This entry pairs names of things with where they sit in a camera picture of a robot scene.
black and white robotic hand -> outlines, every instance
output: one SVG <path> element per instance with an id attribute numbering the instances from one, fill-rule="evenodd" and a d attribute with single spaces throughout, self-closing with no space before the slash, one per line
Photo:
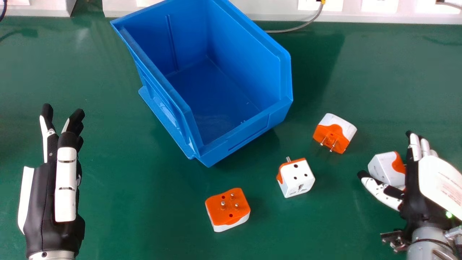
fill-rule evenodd
<path id="1" fill-rule="evenodd" d="M 462 175 L 425 138 L 406 135 L 406 165 L 390 152 L 376 155 L 369 173 L 358 173 L 366 189 L 407 222 L 404 229 L 381 234 L 382 242 L 395 253 L 407 251 L 408 260 L 460 260 Z"/>
<path id="2" fill-rule="evenodd" d="M 24 167 L 19 199 L 18 226 L 30 260 L 73 260 L 79 253 L 85 235 L 85 221 L 78 214 L 84 117 L 77 109 L 58 136 L 53 108 L 43 105 L 39 121 L 44 163 L 36 169 Z"/>

